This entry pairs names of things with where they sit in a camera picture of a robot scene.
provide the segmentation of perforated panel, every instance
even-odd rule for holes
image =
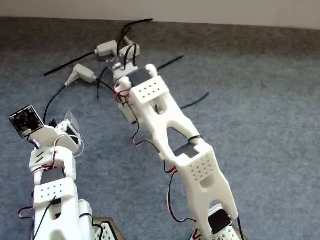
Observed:
[[[106,222],[102,223],[101,227],[103,228],[101,240],[116,240],[108,223]],[[98,230],[95,232],[95,240],[99,240],[100,234],[101,234],[101,230],[100,228],[98,228]]]
[[[211,163],[210,154],[200,156],[188,166],[190,174],[196,182],[201,182],[213,172],[213,164]]]
[[[169,89],[165,82],[160,76],[156,76],[133,87],[130,94],[135,95],[140,103],[145,104],[167,92],[169,92]]]
[[[34,187],[34,204],[41,204],[64,196],[74,196],[76,185],[71,178],[64,178]]]
[[[212,240],[240,240],[237,233],[235,232],[232,226],[226,227],[224,230],[218,234],[212,235]]]

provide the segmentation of wire bundle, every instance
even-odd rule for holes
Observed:
[[[74,156],[74,158],[76,159],[76,158],[78,158],[78,157],[80,157],[82,155],[82,153],[85,150],[85,143],[84,143],[84,141],[82,140],[81,137],[76,136],[76,135],[69,135],[69,134],[61,135],[61,136],[57,137],[57,139],[53,143],[52,164],[51,165],[43,165],[43,166],[40,166],[40,167],[36,168],[35,170],[32,171],[32,175],[34,175],[36,172],[41,171],[41,170],[47,171],[47,170],[55,168],[56,154],[57,154],[56,146],[58,144],[58,141],[63,137],[77,138],[78,140],[80,140],[81,143],[82,143],[82,150],[78,155]]]

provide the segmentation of black wire tip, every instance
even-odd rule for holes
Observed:
[[[187,104],[187,105],[185,105],[185,106],[181,106],[180,109],[186,109],[186,108],[192,107],[192,106],[194,106],[194,105],[202,102],[203,100],[206,99],[206,97],[209,96],[209,94],[210,94],[210,92],[207,92],[205,95],[203,95],[202,97],[200,97],[198,100],[196,100],[196,101],[194,101],[194,102],[192,102],[192,103],[190,103],[190,104]]]
[[[67,67],[67,66],[69,66],[69,65],[71,65],[71,64],[73,64],[73,63],[75,63],[75,62],[77,62],[77,61],[79,61],[79,60],[81,60],[81,59],[84,59],[84,58],[92,55],[92,54],[95,54],[95,51],[86,53],[85,55],[82,55],[82,56],[80,56],[80,57],[78,57],[78,58],[76,58],[76,59],[73,59],[73,60],[71,60],[71,61],[69,61],[69,62],[67,62],[67,63],[65,63],[65,64],[63,64],[63,65],[61,65],[61,66],[58,66],[58,67],[56,67],[55,69],[52,69],[52,70],[46,72],[46,73],[44,74],[44,76],[46,77],[46,76],[48,76],[48,75],[50,75],[50,74],[53,74],[53,73],[55,73],[55,72],[57,72],[57,71],[65,68],[65,67]]]
[[[130,26],[136,25],[136,24],[142,24],[142,23],[147,23],[147,22],[152,22],[154,19],[153,18],[147,18],[147,19],[142,19],[138,21],[132,21],[127,23],[126,25],[123,26],[121,32],[124,32],[124,30]]]
[[[176,58],[172,59],[171,61],[168,61],[167,63],[165,63],[165,64],[163,64],[163,65],[159,66],[159,67],[157,68],[157,70],[159,71],[159,70],[161,70],[161,69],[164,69],[165,67],[167,67],[167,66],[169,66],[169,65],[171,65],[171,64],[173,64],[173,63],[175,63],[176,61],[178,61],[178,60],[182,59],[183,57],[184,57],[183,55],[178,56],[178,57],[176,57]]]

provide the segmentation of white plastic frame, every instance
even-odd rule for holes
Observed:
[[[45,214],[47,206],[54,197],[61,199],[61,203],[52,205]],[[37,239],[83,239],[79,225],[78,190],[71,178],[66,177],[36,185],[34,187],[33,208],[35,210],[35,231],[39,228],[44,216],[36,236]],[[60,217],[55,219],[55,214],[59,212],[61,212]]]
[[[195,216],[195,225],[203,239],[211,240],[212,230],[208,222],[211,202],[219,201],[232,221],[238,217],[231,188],[220,171],[213,148],[202,138],[196,138],[192,140],[194,150],[198,152],[196,156],[175,156],[169,146],[167,128],[174,128],[187,139],[200,134],[191,120],[183,114],[160,76],[133,87],[129,104],[134,106],[139,123],[143,122],[152,134],[160,157],[177,167],[186,187],[188,206]],[[161,114],[155,110],[156,105],[161,108]]]

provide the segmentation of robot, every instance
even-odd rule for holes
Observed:
[[[106,64],[113,72],[112,90],[119,110],[130,124],[137,124],[133,143],[152,144],[161,161],[173,165],[166,173],[172,177],[179,174],[186,188],[192,218],[177,220],[174,217],[170,187],[167,199],[169,213],[177,222],[194,222],[195,230],[190,240],[244,240],[235,200],[227,179],[220,171],[213,147],[205,142],[192,121],[184,115],[157,68],[152,64],[142,68],[136,66],[140,47],[129,39],[126,42],[129,45],[125,50],[111,44],[114,57]],[[86,81],[90,83],[101,80],[79,64],[71,76],[70,83],[78,78],[88,78]],[[29,161],[34,183],[32,208],[35,211],[34,232],[30,239],[121,239],[110,221],[94,223],[90,204],[78,197],[76,158],[82,154],[84,142],[73,114],[68,111],[59,124],[51,122],[45,125],[29,105],[11,114],[9,119],[21,138],[27,138],[34,145]],[[136,142],[141,127],[148,129],[152,140]],[[168,128],[182,134],[186,143],[178,149],[171,149]],[[219,203],[210,207],[213,202]],[[22,212],[28,209],[19,211],[20,218],[24,218]],[[235,220],[238,220],[240,235],[232,227]]]

